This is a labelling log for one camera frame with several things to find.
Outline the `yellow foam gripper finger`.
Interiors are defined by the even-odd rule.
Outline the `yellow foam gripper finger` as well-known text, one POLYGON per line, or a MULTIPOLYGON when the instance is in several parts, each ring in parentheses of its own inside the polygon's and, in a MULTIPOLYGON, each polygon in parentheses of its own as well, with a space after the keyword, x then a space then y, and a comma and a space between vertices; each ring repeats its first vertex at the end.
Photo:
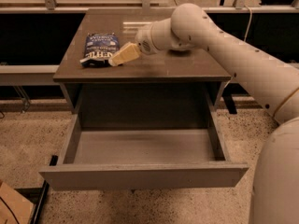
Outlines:
POLYGON ((141 51, 138 45, 136 43, 128 42, 108 59, 108 63, 111 66, 118 66, 133 61, 139 58, 140 55, 141 51))

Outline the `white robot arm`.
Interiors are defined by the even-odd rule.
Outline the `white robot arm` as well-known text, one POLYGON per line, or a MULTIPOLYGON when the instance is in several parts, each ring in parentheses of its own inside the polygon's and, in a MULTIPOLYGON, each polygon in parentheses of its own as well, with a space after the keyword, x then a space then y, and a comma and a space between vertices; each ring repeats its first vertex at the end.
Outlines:
POLYGON ((135 42, 108 62, 118 66, 141 54, 191 48, 207 51, 278 122, 256 164, 249 224, 299 224, 298 69, 225 33, 194 4, 140 28, 135 42))

